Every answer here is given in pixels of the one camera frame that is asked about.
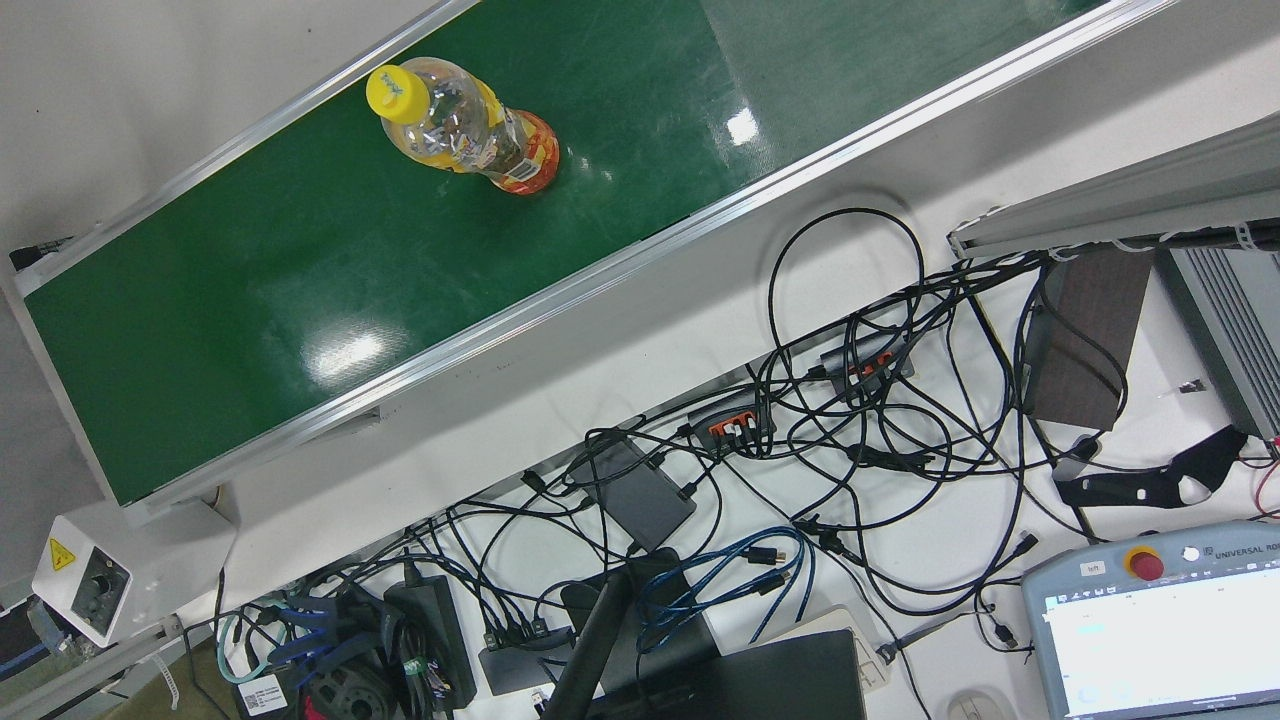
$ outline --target red button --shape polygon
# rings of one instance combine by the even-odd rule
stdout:
[[[1149,552],[1135,552],[1129,559],[1129,571],[1149,583],[1165,574],[1165,564]]]

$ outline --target white desk surface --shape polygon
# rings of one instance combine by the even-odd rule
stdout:
[[[588,428],[616,424],[762,355],[769,345],[764,284],[774,254],[791,231],[823,210],[869,204],[900,213],[925,243],[929,266],[938,269],[950,261],[945,233],[992,205],[1032,197],[1280,110],[1280,85],[1274,82],[1274,68],[1280,67],[1280,4],[1240,3],[1230,12],[1213,5],[1176,5],[1018,87],[859,158],[822,183],[762,208],[591,302],[406,393],[384,407],[388,418],[379,425],[314,442],[246,471],[229,483],[219,505],[239,529],[227,562],[228,605],[252,600],[516,474],[575,445]],[[780,286],[783,327],[791,333],[913,279],[902,242],[867,222],[833,225],[812,240]],[[1161,307],[1164,296],[1153,290],[1130,363],[1134,400],[1107,442],[1106,457],[1119,464],[1167,460],[1225,423],[1212,393],[1156,397],[1203,375],[1185,336],[1167,311],[1156,310]],[[668,468],[678,478],[677,470]],[[771,466],[760,482],[791,487],[788,473]],[[1037,478],[1032,487],[1048,498],[1044,482]],[[891,509],[901,502],[900,492],[910,495],[891,482],[883,486],[868,480],[864,496],[873,509]],[[991,551],[1011,487],[986,479],[946,488],[946,502],[884,529],[874,537],[874,547],[890,561],[887,569],[904,578],[937,583],[960,578]],[[1190,510],[1093,515],[1103,537],[1185,527],[1247,514],[1245,489],[1247,478],[1238,474],[1215,498]],[[726,519],[739,530],[771,523],[768,512],[748,500],[728,502],[733,505]],[[974,518],[989,518],[989,537],[975,529]],[[1023,518],[1024,527],[1042,538],[1030,561],[1073,542],[1034,509]],[[682,537],[698,537],[695,527],[690,524]],[[740,534],[723,528],[719,537],[730,541]],[[506,542],[499,577],[520,589],[541,589],[575,573],[595,571],[589,553],[562,551],[563,542],[556,537]],[[539,547],[547,550],[530,552]],[[823,573],[814,610],[824,602],[852,602],[841,578]],[[1009,610],[1000,614],[1015,632],[1021,626],[1025,637],[1019,605],[1005,600],[1001,607]],[[183,616],[200,620],[210,607],[211,598],[202,598]],[[739,647],[749,621],[748,612],[737,620],[730,615],[712,616],[724,650]],[[476,618],[465,620],[476,626]],[[915,625],[899,619],[895,626],[906,632]],[[970,623],[957,621],[922,642],[911,661],[936,714],[956,689],[991,685],[1002,689],[1020,717],[1043,715],[1033,665],[989,653]],[[477,703],[474,716],[488,711],[497,716],[499,707],[502,716],[518,717],[524,711],[532,716],[526,698],[521,693],[493,701],[497,705]],[[918,710],[895,674],[888,688],[868,696],[868,712],[913,717]]]

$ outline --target white box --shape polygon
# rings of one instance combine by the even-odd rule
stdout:
[[[141,528],[110,501],[54,518],[31,589],[101,647],[214,589],[236,528],[204,502]]]

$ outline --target beverage bottle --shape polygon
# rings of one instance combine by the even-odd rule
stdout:
[[[387,137],[410,158],[454,173],[480,173],[499,188],[531,195],[559,167],[559,142],[541,118],[511,110],[489,86],[436,58],[383,65],[365,97]]]

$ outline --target screen display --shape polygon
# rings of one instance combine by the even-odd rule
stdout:
[[[1197,575],[1046,598],[1068,717],[1167,717],[1280,701],[1280,562]]]

